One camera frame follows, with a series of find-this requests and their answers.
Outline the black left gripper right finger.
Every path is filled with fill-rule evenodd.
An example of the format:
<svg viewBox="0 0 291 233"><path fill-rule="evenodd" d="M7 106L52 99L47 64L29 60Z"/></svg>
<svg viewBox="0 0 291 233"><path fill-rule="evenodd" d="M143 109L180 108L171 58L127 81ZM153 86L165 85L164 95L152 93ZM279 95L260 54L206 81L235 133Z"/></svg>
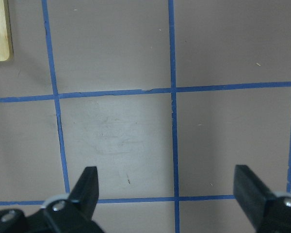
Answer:
<svg viewBox="0 0 291 233"><path fill-rule="evenodd" d="M291 193L272 191L247 165L235 165L233 195L257 233L291 233Z"/></svg>

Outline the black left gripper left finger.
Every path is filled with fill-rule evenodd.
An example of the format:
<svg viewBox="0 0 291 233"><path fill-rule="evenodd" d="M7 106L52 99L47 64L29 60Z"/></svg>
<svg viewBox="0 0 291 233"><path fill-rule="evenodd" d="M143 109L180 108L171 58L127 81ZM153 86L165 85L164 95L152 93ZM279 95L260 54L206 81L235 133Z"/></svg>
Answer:
<svg viewBox="0 0 291 233"><path fill-rule="evenodd" d="M53 233L102 233L92 220L99 197L97 167L86 167L69 194L56 195L43 205L44 219Z"/></svg>

